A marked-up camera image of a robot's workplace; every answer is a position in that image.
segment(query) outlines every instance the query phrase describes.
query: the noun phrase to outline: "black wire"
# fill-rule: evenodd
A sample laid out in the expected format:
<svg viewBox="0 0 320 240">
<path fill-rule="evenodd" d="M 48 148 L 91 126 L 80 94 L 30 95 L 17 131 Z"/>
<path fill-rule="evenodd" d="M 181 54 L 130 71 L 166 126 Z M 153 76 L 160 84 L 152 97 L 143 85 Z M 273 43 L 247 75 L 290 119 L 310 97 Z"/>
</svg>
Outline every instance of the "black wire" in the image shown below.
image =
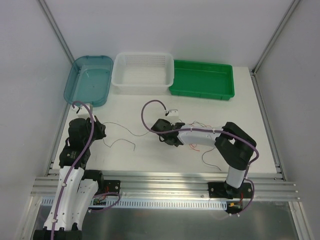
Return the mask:
<svg viewBox="0 0 320 240">
<path fill-rule="evenodd" d="M 120 141 L 120 140 L 127 141 L 128 143 L 131 143 L 131 144 L 133 144 L 133 145 L 134 145 L 133 151 L 135 151 L 135 150 L 136 150 L 136 144 L 135 144 L 135 143 L 133 143 L 132 141 L 127 140 L 127 139 L 120 138 L 120 139 L 118 139 L 118 140 L 115 140 L 111 145 L 106 144 L 106 142 L 105 142 L 105 139 L 104 139 L 104 138 L 103 138 L 102 140 L 103 140 L 104 145 L 106 145 L 106 146 L 107 146 L 107 147 L 109 147 L 109 148 L 111 148 L 111 147 L 113 146 L 113 144 L 115 144 L 116 142 L 118 142 L 118 141 Z"/>
<path fill-rule="evenodd" d="M 215 167 L 215 168 L 219 169 L 219 170 L 220 170 L 220 172 L 222 172 L 222 170 L 221 170 L 221 168 L 220 168 L 220 167 L 218 167 L 217 165 L 213 165 L 213 164 L 206 163 L 206 162 L 205 162 L 205 160 L 204 160 L 204 155 L 205 155 L 206 153 L 211 152 L 213 149 L 214 149 L 214 148 L 212 148 L 211 150 L 205 151 L 205 152 L 202 154 L 202 156 L 201 156 L 202 162 L 203 162 L 204 164 L 206 164 L 206 165 L 209 165 L 209 166 Z"/>
<path fill-rule="evenodd" d="M 131 133 L 133 136 L 136 136 L 136 137 L 142 137 L 142 136 L 150 133 L 149 131 L 147 131 L 146 133 L 144 133 L 144 134 L 142 134 L 142 135 L 137 135 L 137 134 L 134 134 L 132 131 L 130 131 L 130 130 L 129 130 L 128 128 L 126 128 L 125 126 L 122 126 L 122 125 L 119 124 L 119 123 L 115 123 L 115 122 L 111 122 L 111 121 L 107 121 L 107 122 L 104 122 L 104 123 L 102 123 L 102 124 L 115 124 L 115 125 L 118 125 L 118 126 L 124 128 L 124 129 L 126 129 L 129 133 Z"/>
</svg>

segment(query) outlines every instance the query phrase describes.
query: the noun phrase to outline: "wire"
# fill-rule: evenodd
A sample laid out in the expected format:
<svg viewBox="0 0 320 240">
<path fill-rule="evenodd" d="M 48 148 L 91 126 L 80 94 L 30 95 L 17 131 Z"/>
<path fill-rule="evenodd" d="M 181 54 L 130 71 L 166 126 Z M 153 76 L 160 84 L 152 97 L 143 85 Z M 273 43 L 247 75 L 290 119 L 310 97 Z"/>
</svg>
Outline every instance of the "wire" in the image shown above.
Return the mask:
<svg viewBox="0 0 320 240">
<path fill-rule="evenodd" d="M 244 194 L 243 192 L 241 192 L 241 198 L 240 198 L 240 201 L 236 202 L 235 204 L 240 204 L 242 205 L 242 200 L 244 199 Z"/>
<path fill-rule="evenodd" d="M 107 147 L 109 147 L 109 148 L 111 148 L 111 147 L 113 146 L 113 144 L 115 144 L 116 142 L 118 142 L 118 141 L 120 141 L 120 140 L 123 140 L 123 141 L 126 141 L 126 142 L 128 142 L 128 143 L 133 144 L 133 145 L 134 145 L 134 147 L 133 147 L 133 151 L 135 151 L 135 150 L 136 150 L 136 144 L 135 144 L 134 142 L 129 141 L 129 140 L 124 139 L 124 138 L 120 138 L 120 139 L 118 139 L 118 140 L 115 140 L 111 145 L 106 144 L 106 142 L 105 142 L 105 139 L 104 139 L 104 138 L 103 138 L 102 140 L 103 140 L 104 145 L 106 145 L 106 146 L 107 146 Z"/>
<path fill-rule="evenodd" d="M 197 152 L 200 152 L 200 150 L 196 149 L 197 147 L 197 144 L 194 146 L 193 144 L 189 144 L 191 150 L 194 150 L 194 151 L 197 151 Z"/>
<path fill-rule="evenodd" d="M 142 136 L 144 136 L 144 135 L 146 135 L 146 134 L 149 133 L 149 131 L 147 131 L 146 133 L 144 133 L 144 134 L 142 134 L 142 135 L 137 135 L 137 134 L 134 134 L 132 131 L 130 131 L 130 130 L 129 130 L 128 128 L 126 128 L 125 126 L 122 126 L 122 125 L 119 124 L 119 123 L 111 122 L 111 121 L 107 121 L 107 122 L 104 122 L 104 123 L 102 123 L 102 124 L 115 124 L 115 125 L 118 125 L 118 126 L 124 128 L 124 129 L 126 129 L 129 133 L 131 133 L 133 136 L 136 136 L 136 137 L 142 137 Z"/>
<path fill-rule="evenodd" d="M 248 179 L 248 178 L 245 178 L 244 180 L 248 181 L 249 183 L 251 183 L 251 186 L 252 186 L 252 196 L 248 202 L 248 204 L 241 210 L 240 213 L 243 213 L 244 210 L 246 210 L 252 203 L 252 201 L 254 200 L 254 197 L 255 197 L 255 184 L 252 180 Z"/>
<path fill-rule="evenodd" d="M 93 198 L 100 198 L 102 196 L 108 196 L 108 195 L 117 195 L 117 197 L 118 197 L 117 201 L 115 201 L 110 206 L 104 207 L 103 209 L 100 209 L 100 210 L 89 210 L 89 212 L 90 213 L 101 213 L 101 212 L 104 212 L 104 211 L 112 208 L 113 206 L 117 205 L 120 202 L 121 196 L 117 192 L 105 192 L 105 193 L 102 193 L 102 194 L 99 194 L 99 195 L 95 195 Z"/>
<path fill-rule="evenodd" d="M 60 189 L 60 193 L 58 195 L 57 201 L 56 201 L 56 205 L 55 205 L 55 209 L 54 209 L 54 214 L 53 214 L 53 220 L 57 219 L 58 216 L 58 209 L 59 209 L 59 205 L 61 202 L 61 198 L 62 198 L 62 194 L 64 193 L 65 187 L 67 186 L 67 181 L 68 178 L 70 176 L 71 171 L 73 170 L 73 168 L 75 167 L 75 165 L 79 162 L 79 160 L 81 159 L 81 157 L 83 156 L 83 154 L 86 152 L 87 148 L 89 147 L 92 137 L 94 135 L 94 128 L 95 128 L 95 120 L 94 120 L 94 116 L 92 114 L 92 112 L 90 111 L 90 109 L 88 108 L 87 105 L 85 105 L 82 101 L 74 101 L 72 103 L 72 107 L 75 108 L 75 104 L 81 104 L 82 106 L 84 106 L 84 108 L 88 111 L 89 115 L 90 115 L 90 121 L 91 121 L 91 132 L 88 138 L 87 143 L 85 144 L 83 150 L 80 152 L 79 156 L 76 158 L 76 160 L 73 162 L 73 164 L 71 165 L 69 171 L 67 172 L 67 174 L 65 175 L 65 179 L 63 181 L 63 185 L 61 186 Z M 56 222 L 53 221 L 52 223 L 52 229 L 51 229 L 51 235 L 50 235 L 50 240 L 54 240 L 55 237 L 55 227 L 56 227 Z"/>
<path fill-rule="evenodd" d="M 108 193 L 108 192 L 109 192 L 109 187 L 106 186 L 106 187 L 104 188 L 104 190 L 105 190 L 106 193 Z M 107 195 L 104 195 L 101 200 L 100 200 L 101 197 L 99 197 L 98 202 L 101 202 L 101 201 L 105 200 L 105 199 L 106 199 L 106 196 L 107 196 Z"/>
<path fill-rule="evenodd" d="M 211 150 L 205 151 L 205 152 L 202 154 L 202 156 L 201 156 L 202 162 L 203 162 L 204 164 L 206 164 L 206 165 L 209 165 L 209 166 L 215 167 L 215 168 L 219 169 L 219 170 L 220 170 L 220 172 L 222 172 L 222 170 L 221 170 L 221 168 L 220 168 L 220 167 L 218 167 L 217 165 L 209 164 L 209 163 L 205 162 L 205 160 L 204 160 L 204 155 L 205 155 L 206 153 L 211 152 L 213 149 L 215 149 L 215 148 L 212 148 Z"/>
<path fill-rule="evenodd" d="M 201 127 L 210 127 L 212 128 L 212 126 L 210 125 L 205 125 L 204 123 L 198 122 L 198 121 L 193 121 L 193 123 L 190 123 L 189 125 L 193 125 L 193 124 L 199 124 Z"/>
</svg>

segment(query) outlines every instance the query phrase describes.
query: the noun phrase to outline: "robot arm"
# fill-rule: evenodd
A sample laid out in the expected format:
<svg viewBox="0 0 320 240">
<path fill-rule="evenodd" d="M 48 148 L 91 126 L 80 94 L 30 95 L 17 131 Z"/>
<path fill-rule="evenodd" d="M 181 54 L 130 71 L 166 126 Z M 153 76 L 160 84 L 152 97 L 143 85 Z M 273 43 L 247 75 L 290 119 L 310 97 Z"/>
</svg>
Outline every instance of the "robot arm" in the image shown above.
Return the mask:
<svg viewBox="0 0 320 240">
<path fill-rule="evenodd" d="M 159 140 L 168 145 L 178 147 L 185 144 L 199 144 L 217 148 L 229 165 L 224 189 L 220 189 L 218 194 L 221 197 L 232 199 L 239 193 L 254 150 L 242 141 L 221 132 L 230 133 L 249 142 L 253 146 L 257 145 L 256 142 L 233 122 L 227 122 L 225 126 L 218 127 L 215 130 L 210 127 L 196 127 L 197 130 L 192 131 L 192 128 L 195 127 L 183 122 L 171 124 L 168 120 L 158 119 L 151 130 L 158 132 Z M 160 133 L 178 129 L 181 130 L 164 134 Z"/>
<path fill-rule="evenodd" d="M 96 116 L 93 123 L 92 115 L 84 119 L 82 113 L 78 117 L 69 123 L 69 137 L 59 156 L 58 187 L 49 216 L 43 229 L 34 232 L 33 240 L 81 240 L 82 223 L 91 199 L 104 189 L 102 172 L 86 170 L 86 164 L 89 147 L 95 140 L 106 137 L 106 126 Z"/>
</svg>

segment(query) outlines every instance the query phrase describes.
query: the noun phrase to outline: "tray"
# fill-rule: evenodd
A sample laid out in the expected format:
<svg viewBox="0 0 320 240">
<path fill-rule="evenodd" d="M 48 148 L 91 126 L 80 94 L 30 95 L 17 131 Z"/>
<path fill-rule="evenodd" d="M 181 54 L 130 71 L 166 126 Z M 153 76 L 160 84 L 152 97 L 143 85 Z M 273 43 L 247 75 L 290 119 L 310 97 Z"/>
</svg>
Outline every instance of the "tray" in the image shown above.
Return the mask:
<svg viewBox="0 0 320 240">
<path fill-rule="evenodd" d="M 82 56 L 72 64 L 64 89 L 64 99 L 71 104 L 82 101 L 100 107 L 107 101 L 113 61 L 108 56 Z"/>
<path fill-rule="evenodd" d="M 162 95 L 174 82 L 169 53 L 121 52 L 114 61 L 111 83 L 125 95 Z"/>
<path fill-rule="evenodd" d="M 172 95 L 229 100 L 235 96 L 231 65 L 174 60 Z"/>
</svg>

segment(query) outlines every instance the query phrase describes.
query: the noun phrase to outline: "green plastic tray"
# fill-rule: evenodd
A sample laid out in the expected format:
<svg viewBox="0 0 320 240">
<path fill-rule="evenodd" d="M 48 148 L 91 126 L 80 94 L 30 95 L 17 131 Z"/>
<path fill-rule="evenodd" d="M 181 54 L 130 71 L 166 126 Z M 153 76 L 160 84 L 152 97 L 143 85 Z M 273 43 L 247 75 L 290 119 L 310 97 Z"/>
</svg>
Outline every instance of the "green plastic tray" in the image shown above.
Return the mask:
<svg viewBox="0 0 320 240">
<path fill-rule="evenodd" d="M 174 60 L 172 95 L 229 100 L 235 96 L 231 65 Z"/>
</svg>

